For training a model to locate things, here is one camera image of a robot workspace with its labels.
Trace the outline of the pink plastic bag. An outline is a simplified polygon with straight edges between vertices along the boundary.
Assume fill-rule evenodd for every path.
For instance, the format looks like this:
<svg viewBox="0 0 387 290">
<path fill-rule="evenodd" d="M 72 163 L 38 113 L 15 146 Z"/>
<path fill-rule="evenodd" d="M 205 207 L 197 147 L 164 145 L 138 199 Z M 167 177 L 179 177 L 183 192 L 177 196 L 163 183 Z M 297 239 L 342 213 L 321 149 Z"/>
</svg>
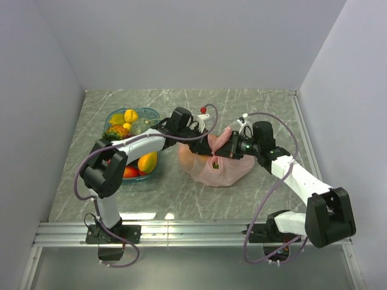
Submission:
<svg viewBox="0 0 387 290">
<path fill-rule="evenodd" d="M 230 159 L 192 153 L 187 144 L 179 144 L 178 161 L 183 172 L 204 185 L 226 187 L 248 174 L 255 165 L 253 156 Z"/>
</svg>

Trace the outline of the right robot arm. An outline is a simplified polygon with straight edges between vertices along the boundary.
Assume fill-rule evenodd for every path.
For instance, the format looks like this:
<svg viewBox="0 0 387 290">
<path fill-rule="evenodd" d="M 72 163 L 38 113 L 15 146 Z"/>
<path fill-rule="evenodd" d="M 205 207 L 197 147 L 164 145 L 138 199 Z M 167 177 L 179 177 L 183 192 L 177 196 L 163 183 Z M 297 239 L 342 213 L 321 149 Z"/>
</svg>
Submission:
<svg viewBox="0 0 387 290">
<path fill-rule="evenodd" d="M 320 181 L 298 164 L 288 151 L 276 145 L 272 124 L 257 121 L 252 136 L 232 132 L 216 156 L 239 160 L 254 156 L 268 173 L 283 179 L 306 206 L 305 213 L 282 210 L 267 218 L 266 234 L 280 241 L 287 234 L 305 236 L 316 248 L 322 248 L 356 233 L 356 225 L 348 192 Z"/>
</svg>

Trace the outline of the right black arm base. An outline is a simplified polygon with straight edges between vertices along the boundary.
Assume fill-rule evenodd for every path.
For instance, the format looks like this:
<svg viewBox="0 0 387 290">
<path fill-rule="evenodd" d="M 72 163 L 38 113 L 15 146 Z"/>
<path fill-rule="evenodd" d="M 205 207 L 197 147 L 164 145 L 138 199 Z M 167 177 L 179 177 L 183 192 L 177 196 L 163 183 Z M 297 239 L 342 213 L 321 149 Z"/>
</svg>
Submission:
<svg viewBox="0 0 387 290">
<path fill-rule="evenodd" d="M 290 258 L 290 248 L 285 247 L 282 250 L 278 250 L 278 246 L 268 246 L 269 243 L 285 244 L 296 237 L 293 233 L 280 233 L 278 230 L 274 230 L 272 226 L 266 224 L 254 224 L 252 232 L 248 238 L 248 243 L 263 243 L 263 252 L 267 256 L 274 250 L 275 254 L 268 258 L 270 262 L 281 263 Z"/>
</svg>

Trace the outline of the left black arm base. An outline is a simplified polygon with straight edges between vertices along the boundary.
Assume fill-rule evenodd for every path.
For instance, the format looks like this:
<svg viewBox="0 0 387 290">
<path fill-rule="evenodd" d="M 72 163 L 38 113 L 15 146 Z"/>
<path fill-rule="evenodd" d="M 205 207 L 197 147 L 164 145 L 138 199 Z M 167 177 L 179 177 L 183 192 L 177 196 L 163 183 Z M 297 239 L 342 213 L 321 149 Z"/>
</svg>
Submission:
<svg viewBox="0 0 387 290">
<path fill-rule="evenodd" d="M 141 235 L 140 225 L 122 225 L 113 233 L 133 244 L 138 244 Z M 87 245 L 97 245 L 98 258 L 103 262 L 118 262 L 124 254 L 126 242 L 108 234 L 101 225 L 91 224 L 85 239 Z"/>
</svg>

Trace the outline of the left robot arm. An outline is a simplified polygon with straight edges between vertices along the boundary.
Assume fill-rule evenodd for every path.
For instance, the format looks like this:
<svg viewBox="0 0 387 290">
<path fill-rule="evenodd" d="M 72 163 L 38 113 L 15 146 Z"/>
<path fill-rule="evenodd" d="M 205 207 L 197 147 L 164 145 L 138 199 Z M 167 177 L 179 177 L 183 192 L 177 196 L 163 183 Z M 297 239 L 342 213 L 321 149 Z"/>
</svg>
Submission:
<svg viewBox="0 0 387 290">
<path fill-rule="evenodd" d="M 96 209 L 94 218 L 100 235 L 109 243 L 124 240 L 125 232 L 115 193 L 123 181 L 125 167 L 148 153 L 159 153 L 177 142 L 187 144 L 195 153 L 210 156 L 209 130 L 211 116 L 202 108 L 197 117 L 185 108 L 177 107 L 170 117 L 153 124 L 144 132 L 131 137 L 109 141 L 98 140 L 79 166 L 76 174 L 82 179 Z"/>
</svg>

